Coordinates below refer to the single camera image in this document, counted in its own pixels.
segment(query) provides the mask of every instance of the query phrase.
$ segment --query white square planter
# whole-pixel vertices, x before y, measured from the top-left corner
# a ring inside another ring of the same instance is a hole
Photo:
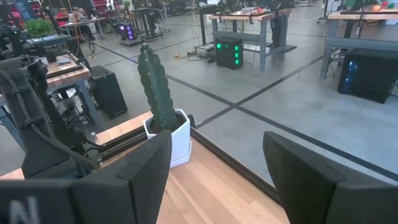
[[[190,140],[191,122],[183,110],[176,109],[175,112],[182,115],[185,118],[185,122],[172,133],[172,160],[170,168],[188,162],[191,158],[192,150],[192,142]],[[148,127],[152,119],[153,116],[144,121],[144,128],[148,139],[156,135],[149,132]]]

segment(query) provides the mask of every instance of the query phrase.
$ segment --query cactus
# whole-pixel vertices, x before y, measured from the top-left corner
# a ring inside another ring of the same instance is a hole
[[[154,115],[157,131],[171,130],[177,127],[177,117],[170,97],[169,83],[160,58],[147,44],[143,44],[138,56],[138,72],[148,98],[150,111]]]

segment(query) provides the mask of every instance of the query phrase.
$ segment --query black pc case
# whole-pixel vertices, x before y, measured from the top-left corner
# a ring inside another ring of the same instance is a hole
[[[219,37],[215,41],[217,65],[232,70],[243,66],[243,41],[230,37]]]
[[[345,56],[338,92],[385,103],[397,74],[397,53],[354,49]]]
[[[127,112],[126,102],[114,72],[101,65],[95,66],[91,70],[91,90],[98,107],[109,118],[115,118]]]

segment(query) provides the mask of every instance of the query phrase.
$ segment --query workbench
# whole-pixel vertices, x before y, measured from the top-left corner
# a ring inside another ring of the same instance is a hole
[[[373,6],[368,6],[365,12],[374,12]],[[397,14],[386,14],[383,12],[396,12]],[[398,41],[372,40],[351,38],[351,30],[354,22],[361,18],[359,14],[341,14],[334,12],[328,15],[329,26],[325,39],[325,54],[323,55],[320,78],[325,79],[329,65],[333,60],[331,55],[335,49],[369,49],[398,52]],[[384,20],[398,19],[397,6],[393,9],[381,9],[378,14],[363,14],[362,20]],[[344,37],[336,37],[340,20],[348,21]]]
[[[84,25],[87,25],[89,23],[95,22],[95,23],[98,24],[98,29],[99,29],[99,32],[101,34],[101,38],[105,39],[104,33],[103,33],[102,29],[101,29],[100,22],[103,21],[103,20],[107,20],[107,19],[108,18],[97,18],[97,19],[90,19],[90,20],[87,20],[87,21],[74,22],[74,23],[71,23],[71,24],[62,25],[62,26],[60,26],[60,28],[61,29],[65,29],[67,31],[68,35],[72,36],[72,35],[70,35],[69,28],[74,28],[75,26],[84,26]]]
[[[106,144],[122,135],[143,129],[142,122],[150,116],[150,112],[144,113],[99,133],[96,135],[96,143]],[[284,209],[245,179],[246,176],[240,175],[236,168],[228,165],[224,157],[216,156],[200,140],[203,138],[201,134],[191,130],[191,135],[191,159],[186,164],[170,169],[158,224],[289,222]],[[120,159],[140,144],[104,161],[102,166]],[[22,170],[18,169],[0,179],[24,179],[24,176]]]
[[[218,37],[232,37],[236,39],[243,39],[244,44],[252,44],[260,47],[260,70],[265,69],[266,57],[278,54],[279,59],[283,60],[286,51],[286,35],[287,35],[287,21],[289,18],[289,14],[292,9],[282,9],[279,11],[278,15],[274,12],[270,12],[261,16],[252,16],[252,21],[260,22],[260,34],[245,34],[245,33],[237,33],[237,22],[238,21],[250,21],[249,16],[230,16],[230,15],[213,15],[209,18],[211,19],[211,23],[213,26],[213,39]],[[276,48],[272,48],[269,52],[266,52],[266,40],[267,40],[267,21],[271,19],[275,19],[276,17],[280,17],[280,43]],[[218,21],[232,21],[233,23],[233,31],[219,31],[218,30]]]
[[[62,58],[62,57],[74,57],[69,54],[65,55],[60,55],[57,58]],[[52,73],[56,72],[61,72],[63,70],[68,70],[72,67],[75,67],[76,63],[71,60],[71,63],[66,64],[66,65],[61,65],[58,66],[56,62],[50,63],[47,72],[47,75],[51,75]],[[47,91],[54,91],[62,87],[66,86],[74,86],[76,88],[76,91],[81,92],[81,95],[84,97],[84,100],[86,102],[86,105],[89,109],[90,116],[93,118],[93,121],[99,131],[104,130],[104,124],[100,118],[100,115],[98,111],[96,110],[94,101],[88,92],[87,86],[86,86],[86,81],[91,78],[91,72],[84,66],[82,65],[83,68],[79,70],[75,70],[73,72],[68,72],[63,75],[58,75],[52,78],[47,79],[47,84],[48,88]],[[0,106],[4,106],[6,104],[3,96],[0,94]],[[0,121],[3,123],[3,125],[7,128],[7,130],[10,132],[12,137],[16,140],[18,145],[21,147],[21,149],[25,150],[24,143],[22,142],[21,137],[19,136],[17,128],[14,126],[14,123],[11,122],[11,120],[6,116],[6,113],[2,108],[0,108]]]

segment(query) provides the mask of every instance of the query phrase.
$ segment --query concrete floor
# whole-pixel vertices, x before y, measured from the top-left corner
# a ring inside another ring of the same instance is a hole
[[[200,29],[192,26],[190,16],[168,18],[163,26],[171,32],[149,44],[165,66],[175,107],[192,114],[199,132],[269,183],[262,153],[264,131],[279,133],[330,159],[396,184],[398,143],[393,134],[398,124],[398,98],[390,97],[381,105],[340,95],[333,81],[338,80],[338,72],[333,75],[330,70],[329,78],[318,78],[327,29],[326,21],[316,23],[320,14],[320,2],[293,9],[287,43],[297,48],[286,53],[284,61],[267,58],[265,71],[259,70],[259,54],[252,52],[245,52],[244,60],[253,65],[245,63],[238,70],[204,61],[175,60],[175,54],[186,55],[199,43],[195,37],[200,37]],[[225,28],[231,29],[231,24],[226,23]],[[259,24],[246,24],[245,31],[258,33]],[[394,40],[397,34],[396,26],[377,26],[365,27],[362,36]],[[104,116],[107,128],[149,109],[137,72],[139,46],[125,47],[118,42],[117,35],[107,35],[106,40],[97,41],[96,55],[89,59],[91,66],[102,65],[116,74],[129,108],[116,119]],[[82,45],[82,50],[90,55],[87,46]],[[21,165],[23,152],[2,127],[0,139],[3,174]]]

